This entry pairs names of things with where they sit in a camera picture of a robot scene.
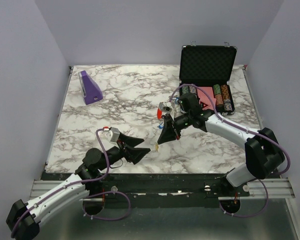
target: red card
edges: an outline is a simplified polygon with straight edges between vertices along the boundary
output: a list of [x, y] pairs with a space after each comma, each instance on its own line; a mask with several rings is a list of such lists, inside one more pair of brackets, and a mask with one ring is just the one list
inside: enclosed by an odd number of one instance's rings
[[[215, 106], [217, 100], [215, 99], [213, 88], [210, 87], [210, 86], [201, 86], [199, 88], [204, 90], [211, 97], [211, 99], [213, 101], [213, 105]], [[214, 107], [212, 106], [209, 98], [202, 91], [200, 91], [199, 89], [197, 90], [197, 95], [198, 95], [198, 98], [199, 98], [199, 103], [202, 105], [203, 110], [206, 110], [206, 109], [213, 110], [214, 109]]]

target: white marble surface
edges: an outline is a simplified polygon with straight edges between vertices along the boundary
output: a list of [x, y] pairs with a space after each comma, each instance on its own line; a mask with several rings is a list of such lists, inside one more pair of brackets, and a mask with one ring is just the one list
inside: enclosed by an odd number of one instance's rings
[[[100, 86], [104, 99], [86, 106], [78, 72], [87, 73]], [[161, 130], [157, 128], [159, 102], [167, 101], [179, 85], [176, 65], [75, 66], [67, 90], [46, 171], [73, 173], [86, 151], [99, 148], [95, 132], [103, 126], [144, 138], [138, 147], [151, 148], [138, 164], [123, 161], [112, 173], [226, 173], [245, 162], [245, 153], [234, 143], [211, 133], [189, 127], [179, 141], [167, 142], [155, 151]], [[230, 88], [236, 113], [227, 118], [259, 128], [243, 70], [235, 66]], [[106, 149], [113, 147], [101, 135]]]

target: white wall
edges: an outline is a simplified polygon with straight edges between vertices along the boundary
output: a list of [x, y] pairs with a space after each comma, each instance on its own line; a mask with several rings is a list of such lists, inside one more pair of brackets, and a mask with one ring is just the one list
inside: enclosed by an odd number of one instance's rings
[[283, 0], [35, 0], [71, 65], [179, 64], [182, 45], [238, 47], [247, 64]]
[[300, 0], [284, 1], [247, 73], [264, 126], [291, 156], [286, 176], [300, 212]]
[[0, 240], [48, 154], [69, 68], [33, 0], [0, 0]]

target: poker chip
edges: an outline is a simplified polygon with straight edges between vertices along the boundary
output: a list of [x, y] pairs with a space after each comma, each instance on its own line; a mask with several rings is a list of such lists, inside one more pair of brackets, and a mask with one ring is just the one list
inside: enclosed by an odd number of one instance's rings
[[231, 102], [229, 102], [229, 101], [224, 101], [223, 103], [224, 103], [224, 104], [223, 104], [224, 110], [226, 110], [226, 111], [232, 111]]
[[197, 94], [197, 89], [194, 86], [189, 86], [189, 92], [192, 94]]
[[216, 94], [214, 97], [216, 99], [215, 106], [217, 108], [222, 108], [224, 106], [224, 101], [222, 99], [222, 95], [221, 94]]
[[189, 87], [188, 86], [183, 86], [181, 88], [182, 94], [187, 94], [189, 92]]
[[232, 111], [231, 99], [228, 91], [227, 85], [222, 85], [221, 87], [221, 94], [223, 99], [223, 107], [225, 111]]
[[213, 85], [213, 93], [214, 95], [218, 95], [218, 94], [221, 94], [221, 89], [220, 89], [220, 85], [216, 84], [216, 85]]

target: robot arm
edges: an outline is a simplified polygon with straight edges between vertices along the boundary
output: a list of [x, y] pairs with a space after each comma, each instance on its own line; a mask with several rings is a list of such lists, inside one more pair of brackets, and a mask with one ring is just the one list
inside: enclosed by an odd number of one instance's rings
[[186, 113], [175, 119], [169, 114], [162, 116], [164, 125], [157, 143], [163, 144], [179, 140], [181, 130], [192, 125], [204, 132], [217, 134], [237, 144], [245, 150], [246, 162], [225, 176], [226, 181], [232, 187], [238, 187], [252, 179], [265, 179], [285, 160], [283, 152], [274, 144], [249, 133], [250, 131], [258, 132], [278, 143], [274, 133], [269, 128], [257, 130], [227, 120], [227, 122], [246, 129], [246, 131], [231, 126], [219, 119], [214, 111], [202, 110], [196, 95], [193, 93], [183, 94], [179, 98], [179, 103]]
[[[150, 152], [149, 148], [135, 147], [144, 142], [142, 138], [126, 136], [113, 127], [103, 131], [107, 132], [110, 142], [118, 146], [106, 151], [110, 165], [122, 158], [137, 164]], [[107, 167], [107, 162], [105, 154], [97, 148], [89, 149], [82, 161], [75, 173], [55, 188], [26, 203], [20, 199], [12, 205], [6, 223], [13, 238], [32, 240], [51, 217], [71, 203], [89, 196], [90, 190], [96, 187], [94, 183], [104, 178], [100, 171]]]

